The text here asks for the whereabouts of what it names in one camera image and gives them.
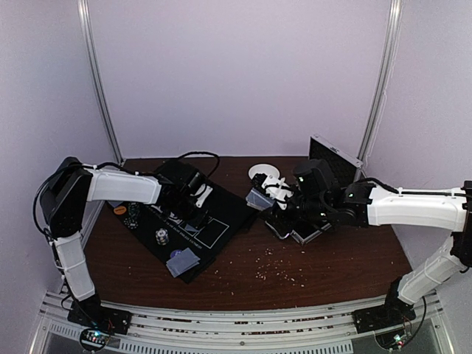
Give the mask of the grey playing card deck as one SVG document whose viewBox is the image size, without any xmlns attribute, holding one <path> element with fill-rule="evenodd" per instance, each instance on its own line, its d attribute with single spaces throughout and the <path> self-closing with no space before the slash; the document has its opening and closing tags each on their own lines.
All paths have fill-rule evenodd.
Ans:
<svg viewBox="0 0 472 354">
<path fill-rule="evenodd" d="M 253 209 L 263 211 L 273 207 L 275 200 L 252 188 L 246 196 L 246 204 Z"/>
</svg>

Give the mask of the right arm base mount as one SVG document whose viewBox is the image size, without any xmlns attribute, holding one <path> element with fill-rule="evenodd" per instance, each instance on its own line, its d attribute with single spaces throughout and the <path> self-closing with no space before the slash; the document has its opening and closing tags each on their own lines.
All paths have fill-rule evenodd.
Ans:
<svg viewBox="0 0 472 354">
<path fill-rule="evenodd" d="M 379 305 L 353 312 L 353 321 L 357 333 L 367 333 L 401 325 L 404 319 L 409 321 L 416 319 L 413 308 L 392 308 Z"/>
</svg>

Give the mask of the dealt card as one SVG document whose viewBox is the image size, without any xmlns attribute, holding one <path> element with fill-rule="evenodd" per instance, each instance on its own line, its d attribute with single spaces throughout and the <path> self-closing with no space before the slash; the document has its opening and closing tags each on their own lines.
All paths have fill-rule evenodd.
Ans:
<svg viewBox="0 0 472 354">
<path fill-rule="evenodd" d="M 108 201 L 108 203 L 109 203 L 112 207 L 118 207 L 120 204 L 122 204 L 122 201 Z"/>
<path fill-rule="evenodd" d="M 198 265 L 200 260 L 190 248 L 186 248 L 178 256 L 170 258 L 166 262 L 166 266 L 173 277 L 178 277 Z"/>
</svg>

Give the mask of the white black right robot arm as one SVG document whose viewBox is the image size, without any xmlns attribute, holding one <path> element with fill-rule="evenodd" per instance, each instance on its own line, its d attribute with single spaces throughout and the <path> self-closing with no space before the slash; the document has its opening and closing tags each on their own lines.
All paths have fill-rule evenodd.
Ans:
<svg viewBox="0 0 472 354">
<path fill-rule="evenodd" d="M 449 190 L 408 190 L 363 178 L 346 187 L 329 164 L 310 159 L 293 170 L 294 185 L 266 173 L 263 192 L 274 200 L 270 226 L 305 221 L 320 230 L 332 226 L 429 226 L 451 231 L 444 244 L 415 270 L 395 280 L 378 309 L 383 325 L 394 325 L 422 296 L 471 267 L 471 182 Z"/>
</svg>

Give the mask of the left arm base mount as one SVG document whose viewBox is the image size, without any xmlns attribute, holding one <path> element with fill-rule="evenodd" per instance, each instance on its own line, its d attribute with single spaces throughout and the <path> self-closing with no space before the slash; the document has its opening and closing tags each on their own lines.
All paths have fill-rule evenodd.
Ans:
<svg viewBox="0 0 472 354">
<path fill-rule="evenodd" d="M 131 324 L 132 314 L 126 310 L 101 307 L 98 319 L 90 320 L 80 309 L 72 308 L 67 316 L 69 322 L 92 327 L 101 331 L 126 335 Z"/>
</svg>

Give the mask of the poker chip stack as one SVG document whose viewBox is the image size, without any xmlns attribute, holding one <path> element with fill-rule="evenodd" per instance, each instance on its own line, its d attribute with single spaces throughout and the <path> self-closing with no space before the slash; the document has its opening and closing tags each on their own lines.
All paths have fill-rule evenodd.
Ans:
<svg viewBox="0 0 472 354">
<path fill-rule="evenodd" d="M 128 217 L 134 220 L 139 219 L 141 212 L 141 204 L 137 202 L 130 202 L 128 204 Z"/>
<path fill-rule="evenodd" d="M 165 246 L 169 243 L 169 234 L 166 229 L 158 229 L 155 232 L 155 239 L 158 245 Z"/>
</svg>

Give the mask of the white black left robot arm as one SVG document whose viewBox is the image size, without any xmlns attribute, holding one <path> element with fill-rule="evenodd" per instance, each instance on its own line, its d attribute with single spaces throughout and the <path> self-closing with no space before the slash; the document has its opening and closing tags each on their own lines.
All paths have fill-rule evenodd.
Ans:
<svg viewBox="0 0 472 354">
<path fill-rule="evenodd" d="M 85 164 L 66 157 L 38 188 L 32 217 L 44 219 L 38 230 L 51 245 L 55 264 L 89 327 L 106 320 L 105 309 L 89 272 L 85 246 L 107 201 L 156 206 L 193 228 L 205 225 L 204 209 L 214 187 L 198 168 L 170 159 L 154 171 L 129 170 L 113 162 Z"/>
</svg>

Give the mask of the orange big blind button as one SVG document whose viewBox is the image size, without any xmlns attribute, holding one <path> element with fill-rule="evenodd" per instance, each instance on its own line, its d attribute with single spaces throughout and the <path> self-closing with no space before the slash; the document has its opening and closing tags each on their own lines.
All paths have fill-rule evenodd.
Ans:
<svg viewBox="0 0 472 354">
<path fill-rule="evenodd" d="M 123 215 L 127 212 L 127 208 L 125 206 L 117 206 L 114 208 L 115 215 Z"/>
</svg>

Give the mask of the purple small blind button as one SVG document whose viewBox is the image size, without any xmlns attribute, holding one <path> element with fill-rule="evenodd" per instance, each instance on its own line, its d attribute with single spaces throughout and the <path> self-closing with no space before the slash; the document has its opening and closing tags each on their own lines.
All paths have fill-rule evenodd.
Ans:
<svg viewBox="0 0 472 354">
<path fill-rule="evenodd" d="M 174 258 L 174 257 L 178 256 L 180 253 L 182 253 L 182 250 L 176 249 L 176 250 L 174 250 L 170 253 L 170 258 Z"/>
</svg>

